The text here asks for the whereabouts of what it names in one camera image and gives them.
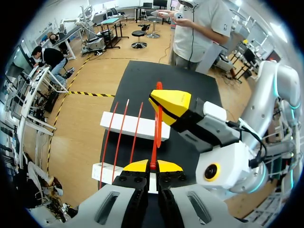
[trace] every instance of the person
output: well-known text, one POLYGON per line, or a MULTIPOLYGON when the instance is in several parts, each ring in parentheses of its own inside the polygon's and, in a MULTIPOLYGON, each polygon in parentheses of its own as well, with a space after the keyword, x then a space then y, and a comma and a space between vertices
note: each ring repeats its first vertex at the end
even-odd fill
POLYGON ((31 161, 27 165, 27 170, 26 172, 25 169, 18 169, 18 173, 13 177, 13 184, 24 207, 35 208, 42 203, 43 192, 45 194, 51 193, 48 189, 42 189, 38 177, 45 180, 48 186, 54 185, 54 192, 57 195, 63 195, 62 186, 55 177, 49 177, 47 173, 31 161))
MULTIPOLYGON (((59 41, 59 36, 54 34, 54 33, 49 33, 48 34, 48 38, 49 41, 52 44, 56 44, 57 41, 59 41)), ((62 54, 67 55, 67 45, 65 42, 62 42, 61 44, 58 45, 58 48, 60 49, 60 51, 62 52, 62 54)))
MULTIPOLYGON (((37 65, 41 67, 44 64, 50 65, 52 67, 51 73, 55 76, 59 83, 62 84, 64 87, 67 86, 66 78, 62 77, 62 75, 60 74, 60 71, 66 64, 66 58, 64 58, 63 54, 60 51, 54 48, 44 49, 41 46, 37 46, 34 48, 32 56, 36 60, 41 59, 41 62, 36 63, 34 67, 36 67, 37 65)), ((56 80, 53 77, 51 77, 51 81, 57 84, 56 80)))
POLYGON ((166 12, 176 24, 171 65, 195 71, 212 41, 225 44, 230 37, 232 14, 222 0, 188 0, 193 7, 179 1, 175 11, 158 10, 165 18, 166 12), (181 12, 182 19, 174 19, 181 12))

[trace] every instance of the white foam block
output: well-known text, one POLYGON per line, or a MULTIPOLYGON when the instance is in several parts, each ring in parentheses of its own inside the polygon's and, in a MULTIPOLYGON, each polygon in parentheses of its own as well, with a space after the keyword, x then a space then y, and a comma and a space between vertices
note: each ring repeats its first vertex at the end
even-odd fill
MULTIPOLYGON (((105 129, 109 129, 109 125, 111 122, 113 113, 104 112, 103 116, 101 117, 100 125, 103 126, 105 129)), ((112 125, 111 125, 111 132, 119 133, 123 123, 122 114, 114 114, 112 125)), ((136 125, 137 125, 138 117, 126 115, 124 119, 123 131, 122 134, 126 135, 135 135, 136 125)), ((161 140, 165 141, 169 139, 170 136, 170 126, 165 124, 164 122, 161 123, 161 140)), ((138 123, 137 129, 137 137, 143 139, 151 139, 154 140, 154 133, 155 133, 155 120, 149 120, 140 118, 138 123)))
MULTIPOLYGON (((123 171, 122 167, 115 166, 114 179, 119 176, 123 171)), ((93 165, 92 178, 100 181, 101 163, 93 165)), ((104 162, 102 182, 106 184, 112 184, 113 165, 104 162)), ((150 190, 149 193, 158 194, 156 191, 156 174, 150 173, 150 190)))

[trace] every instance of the wooden floor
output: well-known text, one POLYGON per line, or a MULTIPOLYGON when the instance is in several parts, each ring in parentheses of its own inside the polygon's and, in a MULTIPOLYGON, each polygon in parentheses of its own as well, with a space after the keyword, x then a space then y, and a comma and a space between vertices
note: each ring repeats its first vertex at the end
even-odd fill
MULTIPOLYGON (((120 49, 109 49, 103 55, 92 56, 80 70, 72 84, 70 91, 90 93, 103 93, 115 95, 124 70, 130 60, 149 61, 168 64, 170 57, 171 28, 169 25, 157 24, 156 29, 161 35, 159 39, 142 37, 141 40, 148 44, 145 49, 133 49, 131 44, 137 41, 131 33, 140 29, 134 22, 128 22, 123 28, 123 38, 118 45, 120 49)), ((70 60, 67 68, 74 67, 78 72, 88 55, 81 56, 81 42, 79 39, 71 41, 71 47, 77 59, 70 60)), ((222 76, 219 70, 211 70, 209 75, 214 77, 219 86, 223 107, 228 111, 228 119, 236 121, 242 114, 251 96, 248 83, 239 84, 222 76)), ((54 124, 64 95, 60 95, 48 123, 54 124)), ((103 111, 109 111, 113 98, 91 97, 85 95, 68 95, 61 107, 56 128, 51 143, 49 173, 56 176, 63 185, 63 202, 72 206, 79 205, 82 201, 97 191, 97 181, 91 178, 92 165, 100 159, 104 129, 99 125, 103 111)), ((35 140, 31 133, 27 134, 25 148, 33 153, 35 140)), ((47 169, 47 152, 49 141, 43 147, 43 169, 47 169)), ((228 207, 230 212, 238 217, 246 215, 268 195, 272 188, 267 187, 263 193, 249 197, 240 195, 230 199, 228 207)))

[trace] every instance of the yellow black hazard tape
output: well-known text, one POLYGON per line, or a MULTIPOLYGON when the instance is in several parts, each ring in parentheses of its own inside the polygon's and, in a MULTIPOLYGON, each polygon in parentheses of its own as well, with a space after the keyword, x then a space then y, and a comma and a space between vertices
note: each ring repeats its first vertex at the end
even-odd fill
MULTIPOLYGON (((76 73, 75 77, 73 78, 73 80, 72 80, 70 86, 67 88, 68 90, 71 88, 71 86, 72 86, 72 84, 74 83, 75 79, 77 78, 77 76, 78 76, 80 70, 85 66, 85 64, 89 61, 89 59, 90 59, 91 57, 92 57, 92 55, 89 56, 89 57, 85 60, 85 62, 82 64, 82 66, 80 67, 80 69, 79 69, 78 72, 76 73)), ((57 119, 58 119, 59 113, 60 113, 60 111, 61 111, 61 107, 62 107, 63 102, 65 101, 67 95, 68 95, 68 94, 66 93, 65 96, 64 96, 63 99, 62 99, 61 105, 60 105, 60 107, 59 107, 59 110, 58 110, 57 115, 56 115, 56 118, 55 118, 54 127, 56 126, 57 119)), ((50 158, 50 153, 51 153, 52 138, 53 138, 53 137, 51 137, 51 139, 50 139, 50 141, 49 141, 49 147, 48 147, 48 153, 47 153, 47 155, 48 155, 48 156, 47 156, 47 162, 48 162, 48 163, 47 163, 47 173, 48 173, 48 169, 49 169, 49 158, 50 158)))
POLYGON ((110 94, 93 94, 93 93, 76 92, 76 91, 69 91, 68 93, 69 93, 69 94, 81 94, 81 95, 87 95, 87 96, 115 97, 115 95, 110 95, 110 94))

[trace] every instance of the red rod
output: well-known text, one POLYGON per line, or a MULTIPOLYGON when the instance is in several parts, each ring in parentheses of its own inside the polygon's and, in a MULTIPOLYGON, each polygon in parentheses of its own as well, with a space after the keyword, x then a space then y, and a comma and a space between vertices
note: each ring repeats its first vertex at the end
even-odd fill
POLYGON ((119 142, 120 142, 120 138, 121 138, 121 136, 122 136, 123 126, 124 126, 124 125, 123 125, 123 124, 124 124, 124 118, 125 118, 125 115, 127 114, 128 104, 129 104, 129 99, 128 99, 128 101, 127 101, 127 104, 125 105, 125 110, 124 110, 124 114, 123 114, 122 127, 120 128, 120 132, 119 132, 119 136, 118 136, 118 142, 117 142, 116 153, 115 153, 115 160, 114 160, 114 166, 113 166, 112 183, 113 183, 113 181, 114 181, 114 171, 115 171, 115 166, 116 166, 116 162, 117 162, 117 155, 118 155, 119 142))
MULTIPOLYGON (((157 82, 156 89, 162 89, 162 83, 157 82)), ((153 142, 153 150, 151 156, 150 169, 156 169, 156 148, 161 146, 162 142, 162 107, 158 106, 158 113, 155 112, 155 132, 154 132, 154 142, 153 142)))
POLYGON ((152 150, 152 156, 151 156, 151 163, 150 163, 150 170, 156 170, 156 134, 157 134, 157 120, 158 120, 158 114, 155 112, 155 135, 154 135, 154 142, 153 142, 153 150, 152 150))
POLYGON ((114 114, 115 114, 115 112, 116 112, 117 106, 118 106, 118 102, 117 102, 116 105, 115 105, 115 108, 114 108, 114 111, 113 111, 113 114, 112 114, 112 118, 111 118, 111 121, 110 121, 109 129, 108 129, 108 133, 107 133, 106 139, 105 139, 104 154, 103 154, 103 159, 102 159, 102 163, 101 163, 101 171, 100 171, 99 189, 101 189, 101 177, 102 177, 102 175, 103 175, 104 160, 105 160, 105 150, 106 150, 106 146, 107 146, 107 144, 108 144, 109 134, 110 134, 111 126, 112 126, 112 121, 113 121, 113 117, 114 117, 114 114))
MULTIPOLYGON (((156 89, 162 90, 162 83, 157 82, 156 84, 156 89)), ((162 106, 158 106, 158 121, 157 121, 157 148, 160 148, 161 143, 162 143, 162 106)))
POLYGON ((139 123, 139 120, 140 120, 140 118, 141 118, 142 109, 143 109, 143 106, 142 106, 142 105, 141 105, 141 107, 140 107, 140 109, 139 109, 139 113, 138 113, 138 120, 137 120, 137 125, 136 125, 134 140, 133 140, 133 146, 132 146, 132 150, 131 150, 130 163, 132 163, 132 160, 133 160, 133 153, 134 153, 134 148, 135 148, 135 141, 136 141, 136 136, 137 136, 138 123, 139 123))

